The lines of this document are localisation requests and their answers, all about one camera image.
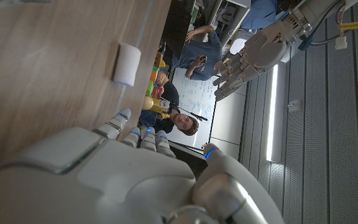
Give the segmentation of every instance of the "desk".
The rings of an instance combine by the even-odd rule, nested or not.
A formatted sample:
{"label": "desk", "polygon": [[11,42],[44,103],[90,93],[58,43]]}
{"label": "desk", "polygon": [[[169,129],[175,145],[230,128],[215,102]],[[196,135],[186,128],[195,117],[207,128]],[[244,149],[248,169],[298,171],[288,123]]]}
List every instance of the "desk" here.
{"label": "desk", "polygon": [[0,10],[0,162],[60,130],[111,119],[122,90],[111,81],[119,43],[136,45],[140,36],[135,85],[120,107],[132,111],[123,133],[135,126],[169,6],[53,0]]}

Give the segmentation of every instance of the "white block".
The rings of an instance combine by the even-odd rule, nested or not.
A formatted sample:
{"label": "white block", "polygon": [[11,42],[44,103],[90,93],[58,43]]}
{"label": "white block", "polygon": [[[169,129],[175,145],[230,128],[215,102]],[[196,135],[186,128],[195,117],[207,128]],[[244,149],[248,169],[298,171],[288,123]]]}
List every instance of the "white block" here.
{"label": "white block", "polygon": [[113,81],[134,86],[140,55],[141,52],[138,48],[121,43]]}

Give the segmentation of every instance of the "blue shirt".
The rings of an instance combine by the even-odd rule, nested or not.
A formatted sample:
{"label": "blue shirt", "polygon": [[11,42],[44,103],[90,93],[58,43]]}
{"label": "blue shirt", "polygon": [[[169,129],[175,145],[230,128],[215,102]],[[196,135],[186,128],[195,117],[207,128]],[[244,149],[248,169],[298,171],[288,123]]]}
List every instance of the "blue shirt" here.
{"label": "blue shirt", "polygon": [[199,55],[206,55],[206,63],[194,69],[191,79],[202,81],[209,80],[216,62],[222,60],[222,44],[216,32],[208,35],[208,42],[192,40],[190,43],[186,43],[183,47],[180,59],[176,56],[172,57],[172,67],[187,69]]}

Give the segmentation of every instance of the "yellow label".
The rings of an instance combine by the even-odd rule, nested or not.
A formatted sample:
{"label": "yellow label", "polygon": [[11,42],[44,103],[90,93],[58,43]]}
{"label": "yellow label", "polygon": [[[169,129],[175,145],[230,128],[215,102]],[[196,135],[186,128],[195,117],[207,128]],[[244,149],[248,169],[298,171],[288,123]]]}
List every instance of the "yellow label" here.
{"label": "yellow label", "polygon": [[341,30],[358,29],[358,22],[348,22],[345,24],[339,24],[338,27]]}
{"label": "yellow label", "polygon": [[159,105],[160,104],[160,101],[161,100],[158,100],[158,99],[156,99],[156,98],[152,98],[153,99],[153,104],[154,105]]}
{"label": "yellow label", "polygon": [[156,105],[153,105],[153,107],[151,107],[152,111],[155,111],[157,113],[162,113],[163,112],[163,108],[159,107],[159,106],[156,106]]}

